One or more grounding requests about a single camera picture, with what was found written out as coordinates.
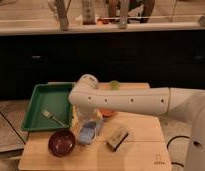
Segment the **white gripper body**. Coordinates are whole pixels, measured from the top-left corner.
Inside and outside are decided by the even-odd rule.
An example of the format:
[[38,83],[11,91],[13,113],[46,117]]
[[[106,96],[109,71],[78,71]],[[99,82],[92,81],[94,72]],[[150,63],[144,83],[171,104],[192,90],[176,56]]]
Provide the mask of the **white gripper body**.
[[84,122],[99,121],[102,119],[102,115],[95,108],[75,106],[74,114],[76,117],[74,123],[75,130],[79,130]]

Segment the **blue translucent gripper finger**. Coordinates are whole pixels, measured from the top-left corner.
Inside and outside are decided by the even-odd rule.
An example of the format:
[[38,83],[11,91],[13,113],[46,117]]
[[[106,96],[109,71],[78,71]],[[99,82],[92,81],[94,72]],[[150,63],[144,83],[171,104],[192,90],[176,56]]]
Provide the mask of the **blue translucent gripper finger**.
[[98,126],[99,124],[95,121],[84,122],[78,134],[78,141],[81,144],[90,145],[98,134]]

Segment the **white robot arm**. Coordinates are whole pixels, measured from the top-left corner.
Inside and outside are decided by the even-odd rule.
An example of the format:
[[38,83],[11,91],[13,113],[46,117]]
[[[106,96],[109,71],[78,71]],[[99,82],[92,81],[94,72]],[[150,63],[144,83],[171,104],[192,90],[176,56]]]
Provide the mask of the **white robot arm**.
[[96,77],[80,77],[69,94],[78,117],[92,119],[97,109],[166,116],[191,126],[184,171],[205,171],[205,90],[147,88],[104,90]]

